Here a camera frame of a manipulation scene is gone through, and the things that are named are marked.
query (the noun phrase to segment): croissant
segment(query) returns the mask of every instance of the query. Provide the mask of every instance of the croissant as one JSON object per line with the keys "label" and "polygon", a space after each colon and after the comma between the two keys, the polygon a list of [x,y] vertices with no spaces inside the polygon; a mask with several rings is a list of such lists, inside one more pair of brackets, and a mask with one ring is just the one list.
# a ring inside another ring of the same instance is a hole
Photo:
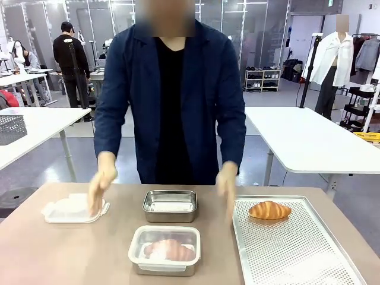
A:
{"label": "croissant", "polygon": [[164,239],[154,242],[144,249],[147,258],[168,259],[171,261],[192,261],[195,252],[181,245],[175,239]]}
{"label": "croissant", "polygon": [[265,220],[282,219],[290,215],[292,209],[272,201],[264,201],[249,209],[249,215]]}

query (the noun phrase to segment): plastic lid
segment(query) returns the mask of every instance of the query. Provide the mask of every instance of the plastic lid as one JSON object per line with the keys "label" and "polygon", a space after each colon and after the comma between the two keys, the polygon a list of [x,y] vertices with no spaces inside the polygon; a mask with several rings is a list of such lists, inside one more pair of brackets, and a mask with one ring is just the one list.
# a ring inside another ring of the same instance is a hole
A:
{"label": "plastic lid", "polygon": [[90,217],[87,207],[87,194],[70,194],[68,198],[48,203],[42,214],[48,223],[91,223],[107,212],[109,203],[103,199],[102,209],[94,217]]}
{"label": "plastic lid", "polygon": [[192,266],[201,257],[201,236],[194,227],[142,226],[135,232],[128,257],[141,268],[163,265],[173,271],[175,266]]}

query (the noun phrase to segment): gray storage basket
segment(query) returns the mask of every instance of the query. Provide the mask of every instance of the gray storage basket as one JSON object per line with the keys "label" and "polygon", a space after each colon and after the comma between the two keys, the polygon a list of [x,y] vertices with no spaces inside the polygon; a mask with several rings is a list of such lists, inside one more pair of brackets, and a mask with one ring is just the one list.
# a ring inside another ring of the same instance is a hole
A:
{"label": "gray storage basket", "polygon": [[11,144],[27,134],[23,116],[0,115],[0,145]]}

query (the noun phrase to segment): latex glove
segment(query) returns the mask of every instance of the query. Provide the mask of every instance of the latex glove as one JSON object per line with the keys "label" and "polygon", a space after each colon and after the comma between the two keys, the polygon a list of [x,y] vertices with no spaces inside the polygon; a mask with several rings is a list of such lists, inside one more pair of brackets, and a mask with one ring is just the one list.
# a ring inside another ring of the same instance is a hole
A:
{"label": "latex glove", "polygon": [[88,210],[91,216],[102,209],[103,195],[118,177],[115,166],[116,157],[110,151],[102,151],[97,158],[98,172],[92,178],[88,189]]}
{"label": "latex glove", "polygon": [[238,166],[235,162],[226,161],[216,177],[218,194],[224,196],[227,203],[226,220],[232,221],[232,213],[235,207],[236,175]]}

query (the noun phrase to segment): black v-neck shirt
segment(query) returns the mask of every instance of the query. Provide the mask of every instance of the black v-neck shirt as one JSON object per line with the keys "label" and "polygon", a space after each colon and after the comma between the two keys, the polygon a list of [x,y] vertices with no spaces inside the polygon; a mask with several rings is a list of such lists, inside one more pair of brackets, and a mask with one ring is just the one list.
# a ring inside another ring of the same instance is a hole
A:
{"label": "black v-neck shirt", "polygon": [[185,50],[173,51],[159,37],[155,40],[161,81],[161,121],[156,182],[192,185],[194,179],[181,118],[181,82]]}

